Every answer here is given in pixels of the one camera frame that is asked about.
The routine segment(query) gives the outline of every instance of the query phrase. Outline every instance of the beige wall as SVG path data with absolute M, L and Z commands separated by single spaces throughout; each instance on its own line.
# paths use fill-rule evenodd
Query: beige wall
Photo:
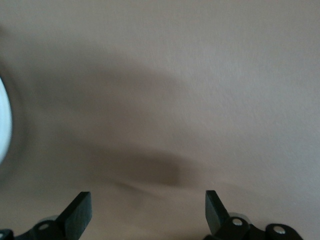
M 0 228 L 91 191 L 82 239 L 200 240 L 214 189 L 317 239 L 319 16 L 317 0 L 2 0 Z

